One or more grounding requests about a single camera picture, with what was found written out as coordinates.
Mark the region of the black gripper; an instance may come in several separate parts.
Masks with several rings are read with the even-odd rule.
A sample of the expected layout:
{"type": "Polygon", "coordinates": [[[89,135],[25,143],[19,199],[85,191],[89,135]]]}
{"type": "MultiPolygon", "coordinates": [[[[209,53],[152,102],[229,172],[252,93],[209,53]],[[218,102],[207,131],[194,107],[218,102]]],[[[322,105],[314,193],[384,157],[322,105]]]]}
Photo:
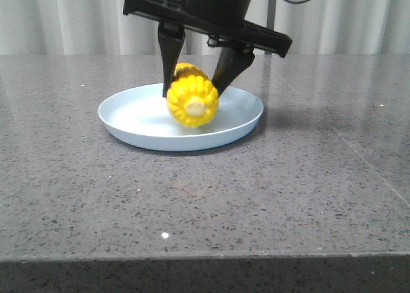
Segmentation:
{"type": "MultiPolygon", "coordinates": [[[[159,22],[158,42],[163,64],[163,97],[174,80],[185,41],[185,29],[214,39],[212,46],[244,44],[285,57],[292,39],[282,33],[246,21],[251,0],[124,0],[123,14],[135,14],[159,22]]],[[[212,83],[222,95],[254,61],[253,48],[223,47],[212,83]]]]}

